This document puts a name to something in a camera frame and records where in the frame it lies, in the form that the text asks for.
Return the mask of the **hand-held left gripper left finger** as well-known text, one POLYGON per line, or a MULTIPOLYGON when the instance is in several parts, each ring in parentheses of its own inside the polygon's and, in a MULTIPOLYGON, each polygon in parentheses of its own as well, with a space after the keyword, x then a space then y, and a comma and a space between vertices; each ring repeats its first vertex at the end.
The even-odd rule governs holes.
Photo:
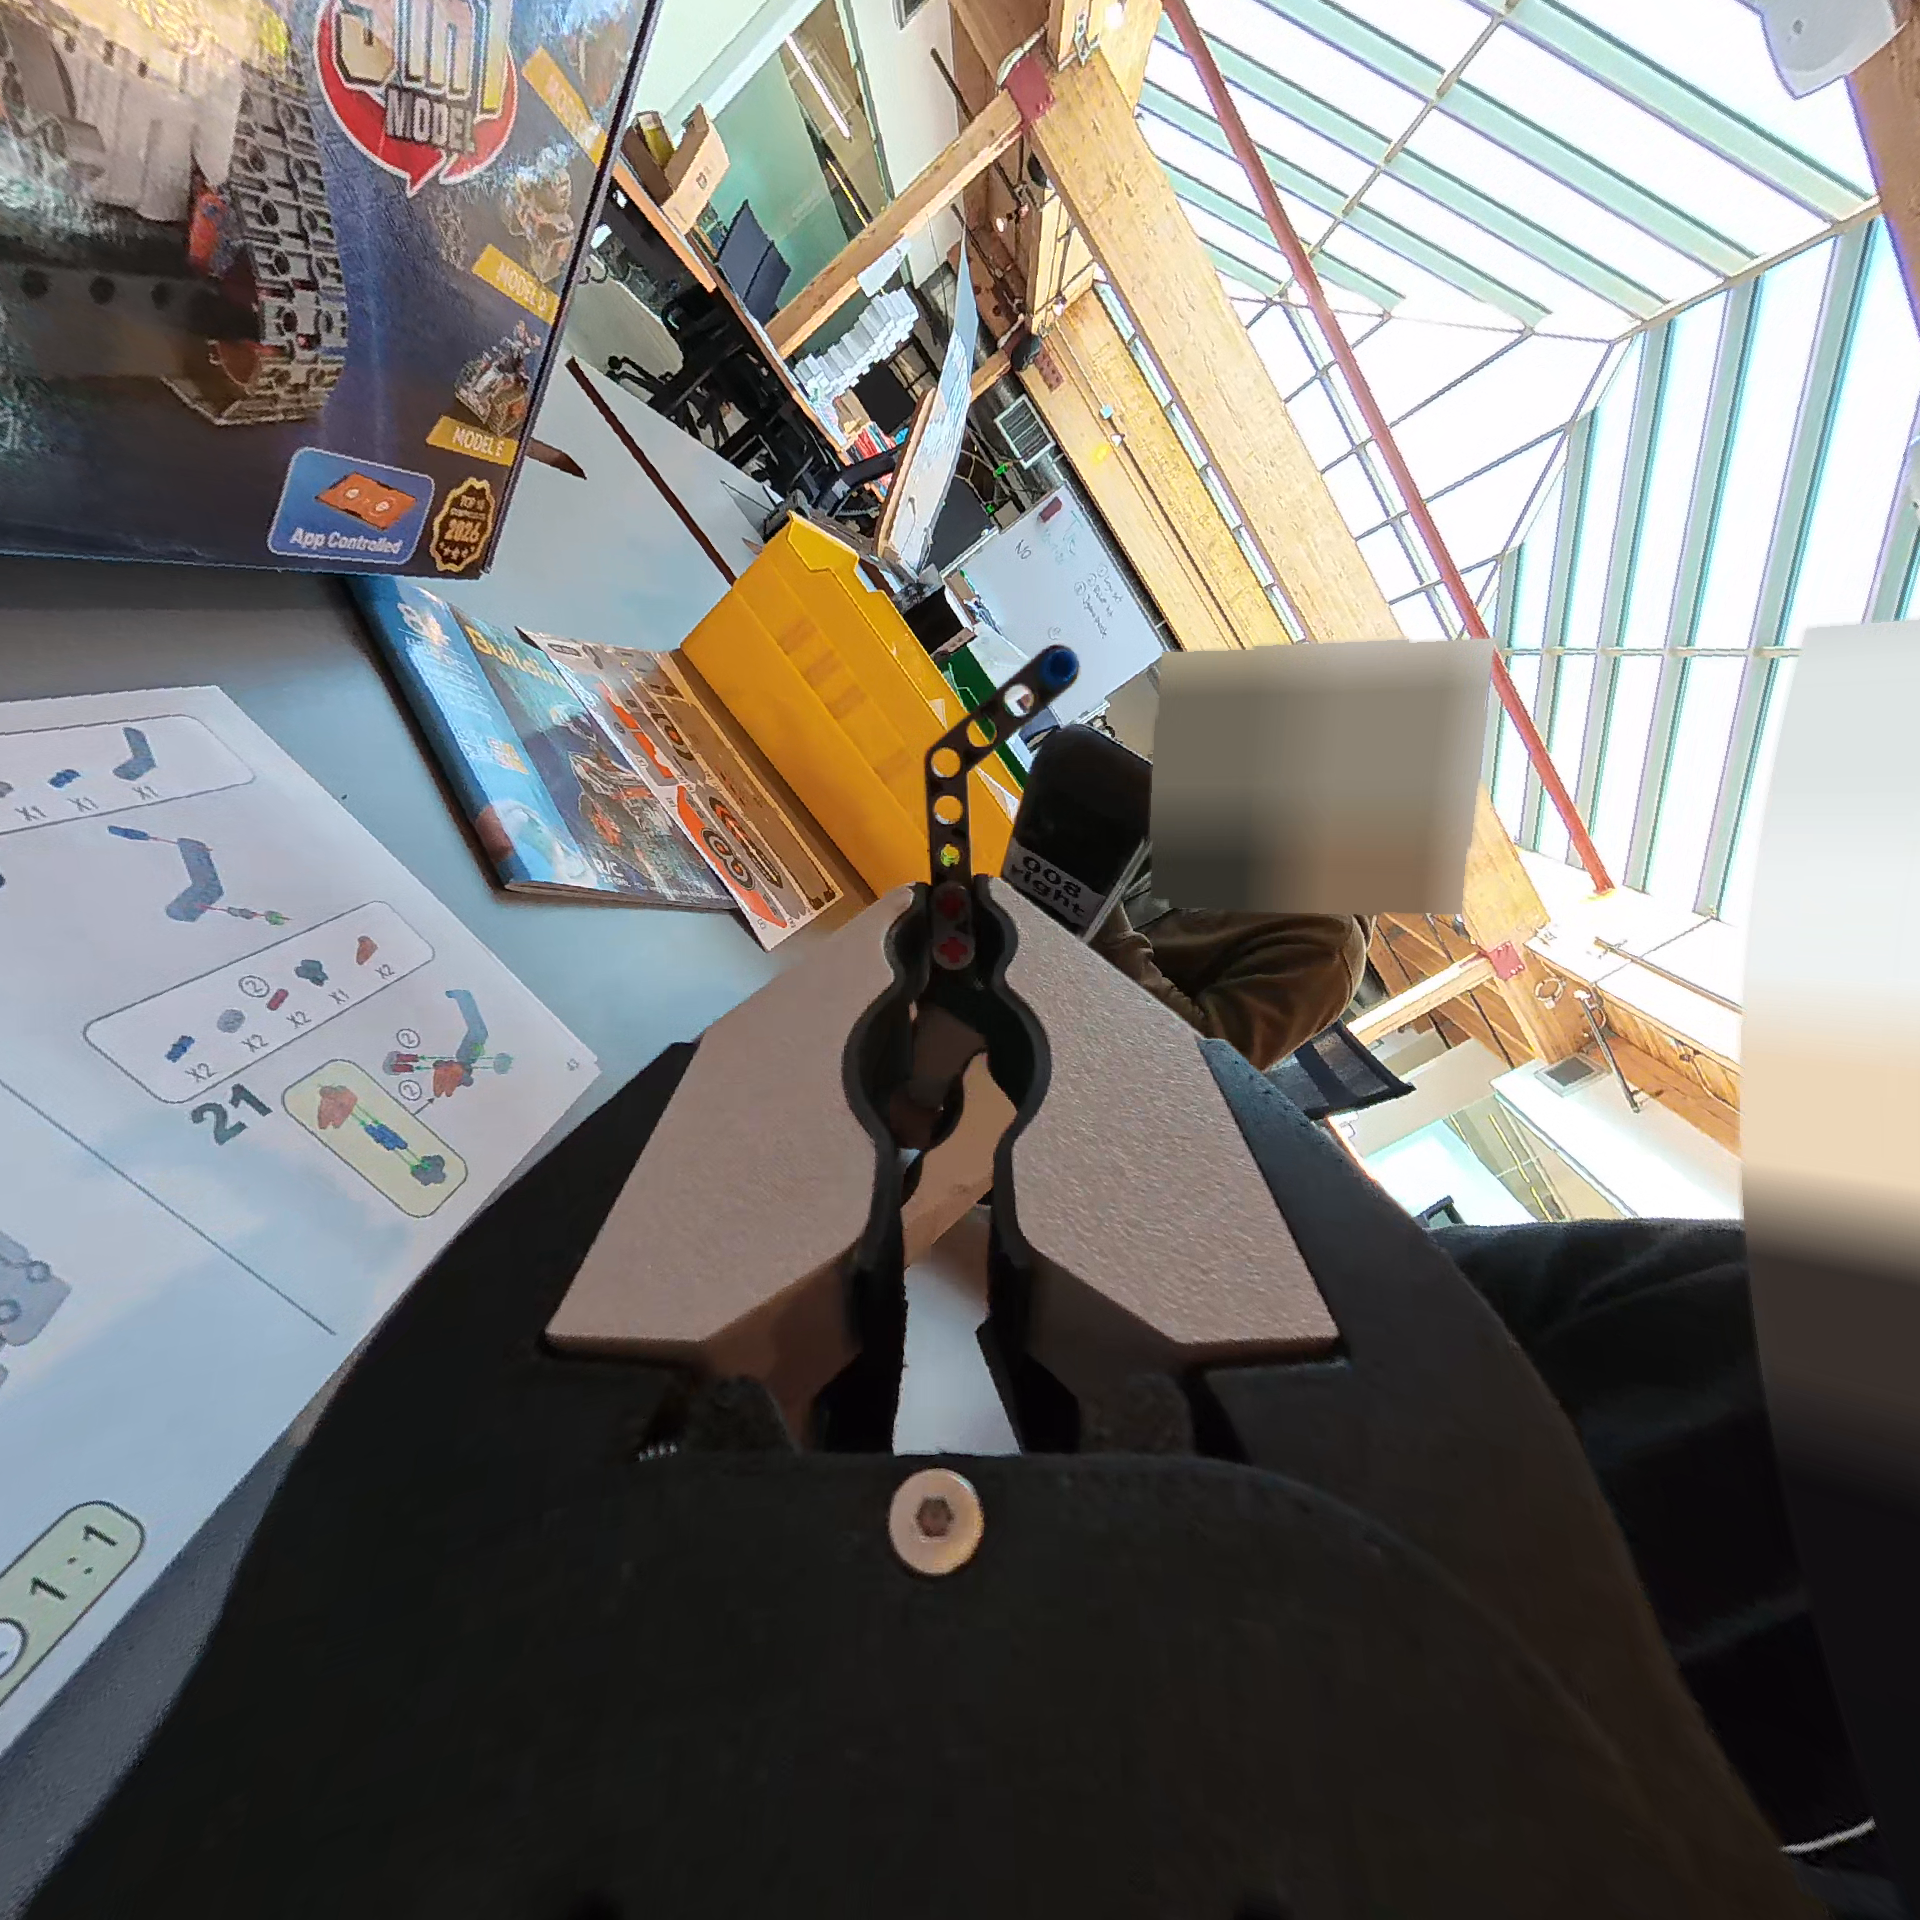
POLYGON ((546 1323, 566 1355, 756 1379, 795 1436, 891 1452, 901 1150, 864 1080, 906 1054, 916 881, 712 1019, 546 1323))

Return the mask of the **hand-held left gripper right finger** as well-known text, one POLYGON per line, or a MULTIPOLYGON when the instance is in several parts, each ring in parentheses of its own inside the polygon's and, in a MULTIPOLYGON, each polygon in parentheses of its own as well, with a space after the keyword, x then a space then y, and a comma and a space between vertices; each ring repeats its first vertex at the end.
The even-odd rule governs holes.
POLYGON ((1201 1036, 1005 880, 974 901, 987 1068, 1012 1110, 979 1342, 1020 1452, 1076 1452, 1138 1378, 1336 1357, 1201 1036))

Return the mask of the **grey bent toy beam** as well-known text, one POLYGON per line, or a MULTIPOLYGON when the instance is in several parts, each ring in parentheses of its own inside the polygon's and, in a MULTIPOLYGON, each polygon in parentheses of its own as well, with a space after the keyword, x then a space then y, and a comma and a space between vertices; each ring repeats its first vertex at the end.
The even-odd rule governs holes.
POLYGON ((974 872, 970 780, 1005 738, 1067 694, 1078 673, 1080 660, 1073 647, 1060 641, 1045 646, 979 705, 967 708, 925 755, 926 1007, 974 1014, 988 993, 993 936, 988 900, 974 872))

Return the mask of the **grey desk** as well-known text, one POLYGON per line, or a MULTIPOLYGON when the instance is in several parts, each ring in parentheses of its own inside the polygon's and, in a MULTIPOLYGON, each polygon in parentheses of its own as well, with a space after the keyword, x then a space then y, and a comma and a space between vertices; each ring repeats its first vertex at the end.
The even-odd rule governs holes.
MULTIPOLYGON (((747 738, 763 780, 846 891, 805 936, 771 952, 733 912, 500 893, 341 582, 307 571, 4 558, 4 705, 178 687, 226 694, 588 1044, 597 1080, 515 1175, 664 1046, 693 1038, 873 900, 747 738)), ((4 1916, 27 1914, 174 1703, 270 1499, 356 1355, 24 1733, 4 1743, 4 1916)))

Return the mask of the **black mesh chair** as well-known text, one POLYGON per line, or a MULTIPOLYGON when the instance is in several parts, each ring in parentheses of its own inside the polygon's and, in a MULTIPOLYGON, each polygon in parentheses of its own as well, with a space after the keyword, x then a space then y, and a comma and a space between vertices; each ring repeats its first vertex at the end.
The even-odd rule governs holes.
POLYGON ((1288 1065, 1298 1070, 1307 1087, 1292 1096, 1294 1103, 1314 1121, 1367 1112, 1415 1094, 1412 1084, 1361 1041, 1345 1019, 1333 1021, 1303 1046, 1288 1065))

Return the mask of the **yellow plastic bin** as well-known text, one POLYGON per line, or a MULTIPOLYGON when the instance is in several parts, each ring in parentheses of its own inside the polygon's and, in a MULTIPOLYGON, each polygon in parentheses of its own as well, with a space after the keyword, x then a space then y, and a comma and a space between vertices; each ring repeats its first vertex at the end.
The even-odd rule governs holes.
POLYGON ((926 755, 967 705, 850 543, 789 520, 680 652, 873 893, 930 875, 926 755))

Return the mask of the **printed sticker sheet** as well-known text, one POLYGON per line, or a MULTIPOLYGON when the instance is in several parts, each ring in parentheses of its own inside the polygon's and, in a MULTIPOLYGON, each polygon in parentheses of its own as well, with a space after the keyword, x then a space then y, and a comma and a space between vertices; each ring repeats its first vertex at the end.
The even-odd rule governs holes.
POLYGON ((763 780, 745 738, 697 685, 680 652, 522 632, 574 687, 643 785, 733 896, 763 947, 834 912, 832 864, 763 780))

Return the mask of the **tilted white board panel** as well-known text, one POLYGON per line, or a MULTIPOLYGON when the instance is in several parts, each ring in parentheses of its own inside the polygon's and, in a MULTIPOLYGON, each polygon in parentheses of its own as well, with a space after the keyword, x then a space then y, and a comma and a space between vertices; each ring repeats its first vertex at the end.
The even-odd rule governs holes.
POLYGON ((876 558, 906 578, 929 563, 935 528, 956 473, 981 340, 979 296, 969 244, 955 263, 955 306, 948 343, 932 390, 923 397, 909 441, 901 449, 881 516, 876 558))

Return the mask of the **blue cover booklet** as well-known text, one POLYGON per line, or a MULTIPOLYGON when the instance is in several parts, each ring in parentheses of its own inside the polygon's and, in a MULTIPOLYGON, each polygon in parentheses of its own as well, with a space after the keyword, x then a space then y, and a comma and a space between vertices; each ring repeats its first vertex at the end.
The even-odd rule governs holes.
POLYGON ((734 897, 561 668, 390 574, 353 602, 510 893, 728 914, 734 897))

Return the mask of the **person's black shirt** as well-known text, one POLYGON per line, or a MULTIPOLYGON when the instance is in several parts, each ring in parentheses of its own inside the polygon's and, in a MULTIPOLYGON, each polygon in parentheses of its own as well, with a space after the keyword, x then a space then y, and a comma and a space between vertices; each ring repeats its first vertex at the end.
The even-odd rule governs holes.
POLYGON ((1669 1653, 1802 1889, 1914 1916, 1813 1622, 1735 1217, 1431 1227, 1577 1430, 1669 1653))

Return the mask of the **open white instruction manual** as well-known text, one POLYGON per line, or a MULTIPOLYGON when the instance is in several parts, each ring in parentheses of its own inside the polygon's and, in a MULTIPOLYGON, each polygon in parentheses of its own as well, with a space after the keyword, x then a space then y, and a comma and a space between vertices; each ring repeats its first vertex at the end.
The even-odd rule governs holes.
POLYGON ((600 1073, 213 685, 3 717, 4 1746, 600 1073))

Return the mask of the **black monitor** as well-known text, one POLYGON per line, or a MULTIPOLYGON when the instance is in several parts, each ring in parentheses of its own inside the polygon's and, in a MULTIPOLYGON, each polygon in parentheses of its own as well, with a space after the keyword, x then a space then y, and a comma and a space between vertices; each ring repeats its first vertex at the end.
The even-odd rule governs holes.
POLYGON ((719 276, 756 324, 779 311, 792 268, 761 224, 753 202, 740 202, 716 259, 719 276))

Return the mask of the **cardboard box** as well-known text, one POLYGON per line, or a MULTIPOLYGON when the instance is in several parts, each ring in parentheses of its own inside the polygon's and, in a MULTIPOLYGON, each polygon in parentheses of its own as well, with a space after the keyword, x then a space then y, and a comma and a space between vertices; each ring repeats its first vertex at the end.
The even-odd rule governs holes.
POLYGON ((645 198, 680 232, 701 222, 728 172, 723 135, 705 105, 693 107, 680 131, 658 110, 638 110, 620 153, 645 198))

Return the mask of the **blue toy robot box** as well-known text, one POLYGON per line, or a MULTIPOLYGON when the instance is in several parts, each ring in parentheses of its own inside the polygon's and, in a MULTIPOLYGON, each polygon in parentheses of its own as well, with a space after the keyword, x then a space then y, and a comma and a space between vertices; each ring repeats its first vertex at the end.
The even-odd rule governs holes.
POLYGON ((483 576, 640 2, 6 2, 3 552, 483 576))

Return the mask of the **white ceiling access point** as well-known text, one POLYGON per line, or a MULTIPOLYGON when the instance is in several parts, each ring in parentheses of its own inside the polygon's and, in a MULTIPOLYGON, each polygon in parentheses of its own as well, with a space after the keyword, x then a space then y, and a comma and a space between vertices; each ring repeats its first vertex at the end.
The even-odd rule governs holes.
POLYGON ((1753 2, 1772 68, 1802 100, 1853 76, 1909 20, 1909 2, 1753 2))

